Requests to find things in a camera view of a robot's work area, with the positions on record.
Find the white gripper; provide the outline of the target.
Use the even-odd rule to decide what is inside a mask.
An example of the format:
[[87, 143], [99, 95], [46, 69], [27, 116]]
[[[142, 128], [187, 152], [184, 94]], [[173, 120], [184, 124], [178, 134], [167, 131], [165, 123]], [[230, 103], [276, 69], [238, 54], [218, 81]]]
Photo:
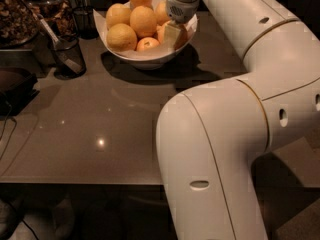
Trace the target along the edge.
[[198, 6], [199, 0], [166, 0], [166, 11], [173, 21], [169, 21], [164, 27], [165, 45], [172, 49], [177, 47], [182, 35], [182, 29], [177, 23], [187, 23], [196, 13]]

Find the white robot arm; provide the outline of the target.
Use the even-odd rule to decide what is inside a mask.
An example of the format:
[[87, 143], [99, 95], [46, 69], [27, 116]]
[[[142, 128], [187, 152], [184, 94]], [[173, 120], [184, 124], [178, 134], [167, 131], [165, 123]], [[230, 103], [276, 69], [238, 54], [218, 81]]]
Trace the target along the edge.
[[186, 22], [205, 3], [246, 73], [169, 100], [156, 128], [178, 240], [268, 240], [251, 164], [320, 121], [320, 43], [276, 0], [168, 0]]

